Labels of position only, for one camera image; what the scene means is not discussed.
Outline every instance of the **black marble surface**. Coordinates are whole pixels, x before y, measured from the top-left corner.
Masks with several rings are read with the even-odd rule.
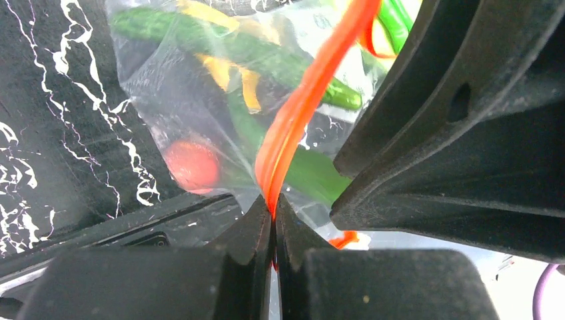
[[[2,0],[0,21],[2,256],[184,193],[119,87],[103,0]]]

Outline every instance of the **hole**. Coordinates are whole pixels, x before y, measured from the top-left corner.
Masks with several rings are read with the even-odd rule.
[[[471,87],[468,83],[463,84],[459,87],[459,90],[455,93],[451,105],[449,107],[449,112],[447,113],[448,122],[461,121],[469,115],[469,101],[471,100]]]

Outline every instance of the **white veining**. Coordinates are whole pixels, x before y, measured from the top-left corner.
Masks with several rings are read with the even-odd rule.
[[[47,68],[43,63],[41,63],[39,61],[39,57],[38,57],[38,53],[37,53],[38,44],[35,41],[34,33],[33,33],[33,28],[35,26],[36,20],[35,20],[35,11],[34,11],[32,3],[31,3],[31,0],[28,0],[29,8],[31,10],[31,16],[32,16],[32,20],[30,20],[30,22],[28,22],[28,24],[30,25],[28,31],[25,30],[27,27],[24,27],[24,23],[22,23],[22,19],[20,19],[18,14],[12,8],[9,0],[5,0],[5,2],[8,6],[8,9],[10,10],[10,12],[17,19],[22,36],[24,36],[24,38],[29,43],[29,46],[30,46],[30,48],[33,52],[33,55],[34,55],[34,61],[33,61],[34,65],[36,67],[40,68],[40,70],[42,71],[43,76],[42,76],[42,80],[41,80],[41,89],[48,96],[49,102],[47,103],[47,107],[49,108],[50,112],[54,116],[56,116],[64,124],[64,126],[69,130],[69,132],[72,133],[72,138],[73,138],[72,142],[71,141],[67,142],[67,137],[63,136],[63,141],[62,141],[63,147],[74,158],[85,162],[89,166],[92,174],[94,175],[95,179],[99,183],[103,184],[105,187],[112,190],[112,192],[114,193],[114,195],[116,197],[116,210],[115,210],[115,215],[113,217],[116,217],[120,212],[120,205],[121,205],[120,204],[121,198],[120,198],[119,192],[117,191],[117,189],[113,185],[110,184],[110,178],[109,178],[107,172],[106,172],[106,177],[105,177],[106,179],[104,179],[104,177],[99,177],[99,174],[95,171],[95,168],[100,167],[101,164],[94,158],[94,156],[88,150],[86,145],[81,141],[82,136],[79,133],[79,131],[75,128],[74,124],[65,118],[65,115],[68,112],[71,112],[72,110],[79,108],[82,105],[73,105],[73,106],[69,105],[68,106],[66,101],[62,101],[62,102],[57,101],[56,98],[55,98],[55,93],[53,92],[52,89],[49,88],[49,86],[47,84],[47,82],[48,82],[47,81]],[[129,128],[126,127],[126,125],[122,122],[122,120],[120,118],[120,113],[125,112],[127,105],[130,103],[130,101],[128,99],[124,100],[114,108],[110,108],[107,105],[107,95],[106,95],[106,92],[104,90],[103,84],[100,81],[99,72],[98,72],[98,69],[97,69],[96,58],[95,58],[95,55],[94,55],[92,48],[89,45],[89,40],[91,39],[93,31],[94,31],[93,26],[92,26],[92,24],[90,24],[90,21],[88,20],[88,17],[86,16],[83,8],[80,6],[78,0],[61,0],[60,7],[61,7],[61,10],[62,10],[65,18],[69,22],[69,27],[66,30],[66,32],[61,34],[61,40],[60,40],[60,43],[59,43],[59,50],[58,51],[51,52],[48,49],[44,49],[44,50],[46,50],[47,52],[50,52],[50,54],[52,54],[53,62],[55,63],[56,72],[60,75],[64,75],[66,78],[68,78],[68,80],[70,80],[72,85],[80,88],[80,90],[91,101],[92,110],[98,111],[100,116],[105,120],[105,123],[109,126],[109,129],[112,130],[115,133],[117,140],[120,141],[121,144],[124,145],[128,149],[128,155],[130,157],[131,169],[134,173],[137,174],[137,177],[139,178],[139,181],[140,181],[137,184],[137,194],[136,194],[137,201],[139,203],[142,203],[143,205],[147,205],[147,206],[153,205],[149,201],[152,198],[153,195],[156,195],[157,200],[160,201],[160,193],[157,190],[157,182],[156,182],[155,178],[153,177],[153,175],[151,175],[147,171],[147,169],[142,166],[141,156],[137,153],[137,148],[132,143],[132,139],[131,138],[129,138],[129,139],[122,138],[118,134],[118,132],[115,128],[115,126],[118,125],[118,126],[121,127],[121,129],[124,129],[127,132],[129,132],[129,134],[132,134],[132,131]],[[71,18],[70,13],[71,13],[72,9],[76,9],[76,10],[78,10],[78,13],[82,14],[83,19],[85,21],[85,25],[83,25],[82,23]],[[77,28],[79,28],[82,31],[81,34],[78,35],[78,36],[76,36],[76,33],[73,32],[73,31],[76,31]],[[97,90],[99,91],[99,93],[94,93],[85,84],[77,82],[69,76],[69,70],[73,68],[73,65],[70,65],[68,60],[67,60],[67,53],[70,50],[72,50],[72,48],[70,46],[71,43],[80,44],[87,50],[89,57],[90,57],[88,74],[90,75],[90,78],[92,78],[92,80],[94,80],[94,82],[97,84]],[[75,147],[74,149],[72,149],[71,146],[69,146],[69,144],[74,145],[74,146],[78,146],[79,148],[77,149]]]
[[[298,142],[298,144],[303,146],[304,149],[310,150],[310,146],[308,145],[307,139],[308,139],[308,125],[304,127],[304,136],[302,137],[302,140]]]
[[[30,206],[20,191],[26,187],[37,187],[35,172],[25,156],[39,153],[20,150],[18,136],[6,123],[0,122],[0,131],[5,138],[0,142],[0,153],[7,160],[0,165],[0,254],[4,257],[9,251],[20,253],[33,248],[34,243],[47,240],[54,230],[54,214],[49,219],[52,232],[44,237],[38,236],[39,227],[28,213]],[[19,232],[23,229],[27,230],[27,234]]]
[[[336,127],[339,127],[339,129],[343,130],[341,123],[333,121],[331,116],[328,116],[328,119],[330,119],[330,129],[332,129],[334,126],[336,126]]]

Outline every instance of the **green chili pepper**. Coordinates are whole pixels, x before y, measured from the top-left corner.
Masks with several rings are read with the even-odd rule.
[[[227,102],[235,131],[243,143],[244,153],[250,159],[255,159],[267,130],[249,114],[241,89],[227,93]],[[351,183],[351,179],[339,175],[330,158],[300,147],[292,158],[284,181],[328,206],[332,205]]]
[[[406,8],[404,8],[402,1],[400,1],[400,0],[390,0],[390,3],[396,9],[396,13],[398,13],[400,18],[402,19],[402,22],[404,23],[404,25],[408,29],[408,32],[410,32],[410,30],[412,30],[412,26],[414,25],[414,21],[412,21],[412,18],[410,18],[410,15],[408,14],[408,12],[406,12]]]
[[[391,3],[391,0],[382,0],[378,19],[388,31],[392,50],[398,54],[404,46],[406,39],[408,39],[409,31],[402,21],[402,17],[396,12],[396,7]]]

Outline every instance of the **black plastic part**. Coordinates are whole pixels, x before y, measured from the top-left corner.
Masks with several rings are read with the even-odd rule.
[[[336,158],[356,177],[331,219],[563,263],[565,1],[482,0],[466,10],[466,35],[427,99],[429,83],[413,71],[430,62],[400,54],[403,68],[391,69]]]
[[[454,251],[339,251],[281,196],[283,319],[497,319],[471,262]]]
[[[230,195],[206,199],[179,195],[134,215],[39,243],[26,252],[6,257],[0,263],[0,283],[45,268],[57,255],[82,247],[136,245],[141,239],[155,235],[164,235],[173,247],[202,246],[219,236],[241,214],[241,208]]]
[[[23,306],[23,302],[14,298],[0,298],[0,317],[6,319],[16,319],[18,312]]]
[[[258,199],[205,247],[90,249],[56,259],[18,319],[266,319],[271,247],[271,216]]]
[[[301,269],[302,262],[308,250],[336,251],[336,249],[298,218],[284,195],[279,197],[275,235],[281,292],[281,317],[282,319],[311,319],[308,311],[308,288]]]

